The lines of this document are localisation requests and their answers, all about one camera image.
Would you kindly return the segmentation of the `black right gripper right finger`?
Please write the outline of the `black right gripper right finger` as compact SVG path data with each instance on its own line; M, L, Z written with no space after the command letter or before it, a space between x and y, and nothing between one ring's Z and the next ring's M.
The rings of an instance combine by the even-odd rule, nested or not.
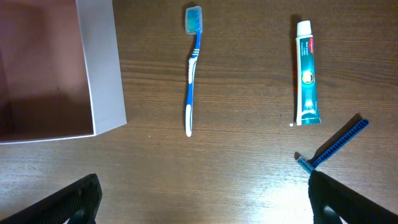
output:
M314 223L397 223L397 215L330 176L312 171L308 196Z

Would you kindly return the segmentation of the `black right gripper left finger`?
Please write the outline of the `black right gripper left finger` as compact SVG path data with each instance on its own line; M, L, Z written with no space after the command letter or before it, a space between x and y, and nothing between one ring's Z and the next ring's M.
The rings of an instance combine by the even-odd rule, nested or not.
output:
M18 224L95 224L102 198L98 176L89 174L43 200L1 220Z

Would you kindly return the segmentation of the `blue white toothbrush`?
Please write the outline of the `blue white toothbrush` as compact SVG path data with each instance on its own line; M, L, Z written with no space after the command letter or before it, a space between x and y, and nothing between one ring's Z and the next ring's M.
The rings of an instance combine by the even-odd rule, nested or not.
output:
M200 6L188 7L185 11L185 32L195 36L195 45L188 59L188 89L185 105L185 133L192 135L193 129L193 102L194 79L198 56L200 54L201 35L203 33L203 13Z

